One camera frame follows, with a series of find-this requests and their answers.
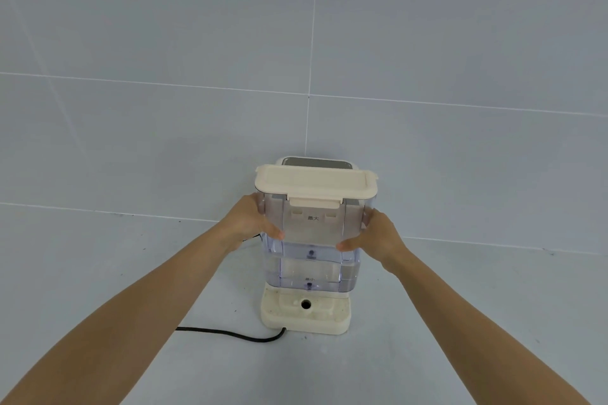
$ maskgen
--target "beige lid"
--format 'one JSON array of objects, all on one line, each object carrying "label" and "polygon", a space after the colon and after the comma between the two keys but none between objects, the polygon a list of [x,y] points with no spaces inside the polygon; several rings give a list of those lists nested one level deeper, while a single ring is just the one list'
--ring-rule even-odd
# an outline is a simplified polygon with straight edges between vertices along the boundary
[{"label": "beige lid", "polygon": [[376,173],[369,170],[262,165],[255,187],[283,194],[294,206],[338,208],[346,198],[366,200],[377,194]]}]

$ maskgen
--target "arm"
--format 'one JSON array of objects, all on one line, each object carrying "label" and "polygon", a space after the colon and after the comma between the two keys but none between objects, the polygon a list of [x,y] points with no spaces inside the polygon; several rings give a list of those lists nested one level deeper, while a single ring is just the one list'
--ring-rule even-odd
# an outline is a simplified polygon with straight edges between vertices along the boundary
[{"label": "arm", "polygon": [[369,212],[367,229],[338,244],[340,251],[359,247],[399,278],[478,405],[589,405],[555,371],[416,258],[384,213]]},{"label": "arm", "polygon": [[264,231],[280,232],[244,196],[217,225],[80,322],[2,405],[118,404],[186,316],[224,257]]}]

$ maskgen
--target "dispenser base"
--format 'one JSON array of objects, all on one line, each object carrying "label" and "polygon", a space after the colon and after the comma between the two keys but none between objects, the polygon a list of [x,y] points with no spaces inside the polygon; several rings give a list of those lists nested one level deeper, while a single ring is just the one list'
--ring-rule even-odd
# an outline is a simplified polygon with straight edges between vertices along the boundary
[{"label": "dispenser base", "polygon": [[350,325],[350,296],[348,293],[277,288],[266,284],[261,318],[268,328],[342,334]]}]

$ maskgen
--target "transparent plastic tank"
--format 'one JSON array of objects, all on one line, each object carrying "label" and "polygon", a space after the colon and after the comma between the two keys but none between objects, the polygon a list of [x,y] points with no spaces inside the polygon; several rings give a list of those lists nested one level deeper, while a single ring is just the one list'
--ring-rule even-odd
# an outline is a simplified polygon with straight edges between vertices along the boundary
[{"label": "transparent plastic tank", "polygon": [[364,209],[372,200],[345,199],[338,209],[294,207],[286,195],[260,192],[259,211],[285,232],[284,240],[262,234],[268,284],[351,291],[359,273],[361,249],[339,252],[336,244],[361,232]]}]

